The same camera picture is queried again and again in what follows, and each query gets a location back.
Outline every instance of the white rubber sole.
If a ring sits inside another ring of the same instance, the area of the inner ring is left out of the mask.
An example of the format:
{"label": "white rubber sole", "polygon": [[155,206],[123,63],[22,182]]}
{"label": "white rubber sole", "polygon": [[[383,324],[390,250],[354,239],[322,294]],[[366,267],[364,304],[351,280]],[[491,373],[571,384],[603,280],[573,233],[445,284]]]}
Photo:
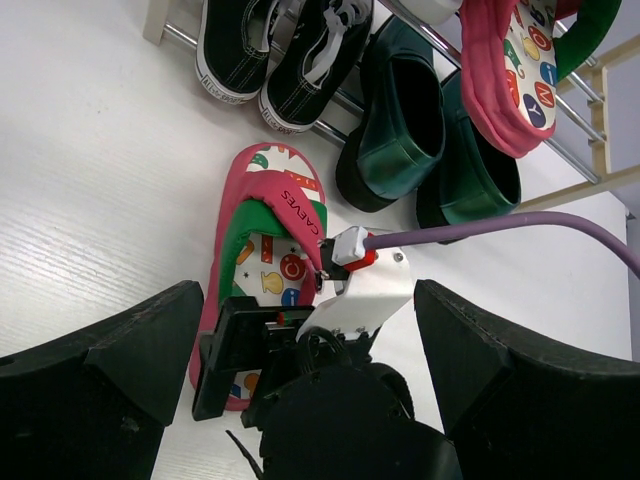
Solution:
{"label": "white rubber sole", "polygon": [[283,135],[295,135],[297,133],[306,132],[311,127],[313,127],[313,123],[311,125],[295,125],[293,123],[285,122],[282,118],[278,116],[275,108],[271,104],[269,100],[269,95],[267,93],[267,88],[269,85],[269,79],[264,82],[262,89],[260,90],[260,96],[258,97],[258,104],[260,105],[260,113],[262,113],[262,118],[267,124],[276,130],[277,132],[282,133]]}
{"label": "white rubber sole", "polygon": [[202,86],[218,100],[222,100],[230,105],[240,105],[254,98],[258,92],[239,93],[233,92],[220,84],[213,72],[209,70],[207,61],[204,58],[204,31],[207,23],[207,7],[209,0],[204,0],[202,6],[202,21],[200,23],[200,33],[198,34],[198,46],[196,48],[196,75]]}

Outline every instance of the pink slipper strap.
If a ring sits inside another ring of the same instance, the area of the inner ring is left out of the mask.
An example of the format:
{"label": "pink slipper strap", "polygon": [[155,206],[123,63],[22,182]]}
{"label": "pink slipper strap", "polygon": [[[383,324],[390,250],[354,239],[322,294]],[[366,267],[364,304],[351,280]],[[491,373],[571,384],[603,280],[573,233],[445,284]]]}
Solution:
{"label": "pink slipper strap", "polygon": [[295,180],[276,170],[248,172],[240,188],[239,201],[253,198],[271,208],[308,255],[311,266],[314,267],[310,271],[321,270],[322,259],[318,245],[325,238],[324,227],[311,201]]}

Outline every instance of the cable connector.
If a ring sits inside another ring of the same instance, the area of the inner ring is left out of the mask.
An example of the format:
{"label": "cable connector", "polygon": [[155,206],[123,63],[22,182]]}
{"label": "cable connector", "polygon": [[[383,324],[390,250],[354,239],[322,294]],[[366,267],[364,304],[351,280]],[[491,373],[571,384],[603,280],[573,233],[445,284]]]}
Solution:
{"label": "cable connector", "polygon": [[373,265],[375,250],[367,251],[364,248],[364,239],[372,236],[365,228],[348,228],[334,239],[331,260],[349,272]]}

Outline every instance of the black cable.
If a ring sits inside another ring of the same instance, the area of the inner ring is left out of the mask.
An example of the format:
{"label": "black cable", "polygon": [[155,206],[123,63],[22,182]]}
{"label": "black cable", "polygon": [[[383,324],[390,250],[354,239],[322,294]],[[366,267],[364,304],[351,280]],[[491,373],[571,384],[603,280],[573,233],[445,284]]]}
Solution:
{"label": "black cable", "polygon": [[351,355],[344,343],[338,340],[333,333],[326,328],[311,327],[304,332],[298,340],[297,359],[300,372],[305,375],[316,370],[315,360],[311,352],[312,339],[322,339],[329,345],[331,351],[338,357],[340,365],[351,365]]}
{"label": "black cable", "polygon": [[253,473],[255,474],[256,478],[258,480],[263,480],[264,474],[260,469],[260,465],[258,465],[258,462],[254,460],[249,450],[247,450],[247,448],[244,445],[242,445],[240,440],[238,440],[236,436],[233,433],[231,433],[231,430],[226,430],[226,432],[227,432],[227,435],[231,437],[231,440],[233,440],[233,443],[235,443],[236,446],[240,449],[240,452],[242,452],[242,456],[246,458],[247,461],[249,462],[249,466],[251,467],[251,470],[253,470]]}

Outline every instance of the dark green clog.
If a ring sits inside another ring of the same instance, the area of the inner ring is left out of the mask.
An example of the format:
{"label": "dark green clog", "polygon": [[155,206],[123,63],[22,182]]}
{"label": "dark green clog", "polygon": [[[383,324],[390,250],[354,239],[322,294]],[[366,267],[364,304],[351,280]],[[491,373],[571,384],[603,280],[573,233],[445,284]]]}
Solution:
{"label": "dark green clog", "polygon": [[438,168],[418,188],[422,228],[506,215],[520,204],[516,160],[475,128],[462,105],[460,78],[456,72],[443,85],[447,142]]}
{"label": "dark green clog", "polygon": [[375,212],[416,189],[440,161],[442,90],[429,43],[391,17],[371,39],[360,68],[365,108],[336,168],[342,196]]}

